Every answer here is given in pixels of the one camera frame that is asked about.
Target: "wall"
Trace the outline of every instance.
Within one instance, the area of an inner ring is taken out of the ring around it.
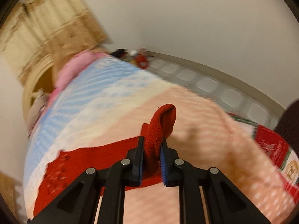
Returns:
[[[284,107],[299,97],[299,24],[283,0],[86,1],[111,47],[143,43],[208,65]]]
[[[27,148],[27,130],[22,116],[22,86],[4,58],[0,56],[0,171],[15,179],[17,209],[25,223],[23,170]]]

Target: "curtain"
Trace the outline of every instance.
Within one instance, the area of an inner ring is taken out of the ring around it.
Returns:
[[[25,83],[32,67],[51,54],[54,69],[106,35],[83,0],[20,0],[0,31],[0,52]]]

